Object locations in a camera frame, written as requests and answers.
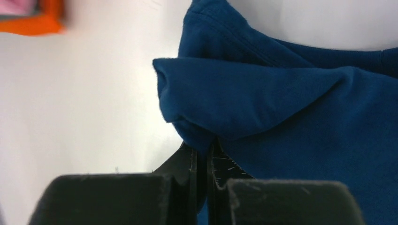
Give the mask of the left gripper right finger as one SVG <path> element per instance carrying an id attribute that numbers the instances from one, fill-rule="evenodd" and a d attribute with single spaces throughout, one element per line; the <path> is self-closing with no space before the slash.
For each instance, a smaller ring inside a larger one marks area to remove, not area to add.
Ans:
<path id="1" fill-rule="evenodd" d="M 347 186 L 325 180 L 255 179 L 214 142 L 207 157 L 211 225 L 363 225 Z"/>

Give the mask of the navy blue printed t-shirt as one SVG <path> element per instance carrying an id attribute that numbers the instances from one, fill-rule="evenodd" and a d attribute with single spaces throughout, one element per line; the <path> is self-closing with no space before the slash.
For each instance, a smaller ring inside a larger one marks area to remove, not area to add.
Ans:
<path id="1" fill-rule="evenodd" d="M 195 0 L 178 56 L 154 59 L 160 109 L 205 159 L 259 179 L 338 180 L 369 225 L 398 222 L 398 50 L 277 40 L 225 0 Z"/>

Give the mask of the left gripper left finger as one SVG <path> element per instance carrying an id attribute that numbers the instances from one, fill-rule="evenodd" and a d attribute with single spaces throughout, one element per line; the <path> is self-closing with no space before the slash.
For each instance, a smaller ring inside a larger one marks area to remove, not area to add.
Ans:
<path id="1" fill-rule="evenodd" d="M 194 225 L 197 153 L 183 144 L 152 173 L 70 174 L 43 192 L 31 225 Z"/>

